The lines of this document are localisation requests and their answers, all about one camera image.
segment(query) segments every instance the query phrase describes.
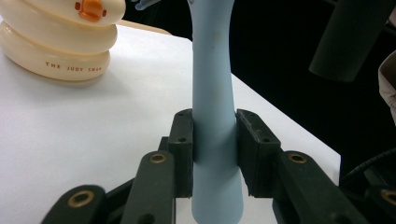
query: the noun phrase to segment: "black pipe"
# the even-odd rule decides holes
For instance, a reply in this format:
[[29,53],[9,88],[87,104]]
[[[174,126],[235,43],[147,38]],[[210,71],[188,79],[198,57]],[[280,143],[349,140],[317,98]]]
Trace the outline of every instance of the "black pipe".
[[394,8],[395,0],[339,0],[309,71],[352,82]]

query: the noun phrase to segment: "white tabletop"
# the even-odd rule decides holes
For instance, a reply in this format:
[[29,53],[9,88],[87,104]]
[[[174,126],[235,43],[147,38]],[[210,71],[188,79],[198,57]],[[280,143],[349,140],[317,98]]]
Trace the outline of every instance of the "white tabletop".
[[[68,190],[112,190],[168,136],[176,112],[191,108],[192,44],[118,26],[111,63],[96,80],[67,83],[35,75],[0,50],[0,223],[40,223]],[[258,114],[284,150],[313,157],[338,183],[340,156],[233,76],[235,109]],[[271,199],[248,197],[240,223],[276,223]],[[177,199],[177,223],[195,223]]]

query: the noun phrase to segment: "orange knob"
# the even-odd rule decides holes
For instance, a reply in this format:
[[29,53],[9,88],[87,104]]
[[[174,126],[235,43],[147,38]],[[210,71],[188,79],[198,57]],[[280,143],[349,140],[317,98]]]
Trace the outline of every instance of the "orange knob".
[[106,11],[103,10],[102,2],[100,0],[82,0],[82,3],[76,2],[75,9],[79,10],[78,15],[91,22],[99,21],[102,16],[106,15]]

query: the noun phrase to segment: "screw hole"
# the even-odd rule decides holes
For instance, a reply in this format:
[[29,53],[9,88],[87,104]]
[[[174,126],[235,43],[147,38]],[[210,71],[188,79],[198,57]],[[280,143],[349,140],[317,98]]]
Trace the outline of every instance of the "screw hole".
[[67,201],[67,204],[74,208],[82,207],[90,203],[93,200],[93,196],[94,193],[91,190],[82,190],[73,194]]
[[381,191],[381,196],[385,199],[388,203],[391,203],[396,206],[396,191],[383,189]]
[[294,161],[296,163],[306,163],[306,157],[300,154],[289,154],[289,160]]
[[154,154],[152,155],[149,160],[152,163],[161,163],[163,161],[166,161],[166,157],[163,154]]

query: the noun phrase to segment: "dark background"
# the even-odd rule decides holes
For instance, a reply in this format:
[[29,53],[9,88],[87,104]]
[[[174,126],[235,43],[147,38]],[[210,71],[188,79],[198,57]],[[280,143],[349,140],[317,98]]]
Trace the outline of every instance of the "dark background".
[[[354,82],[317,77],[308,67],[333,9],[324,0],[236,0],[230,59],[233,74],[341,154],[345,175],[396,147],[377,79],[379,65],[396,50],[396,35],[384,29]],[[144,11],[127,1],[124,19],[191,39],[187,0],[162,0]]]

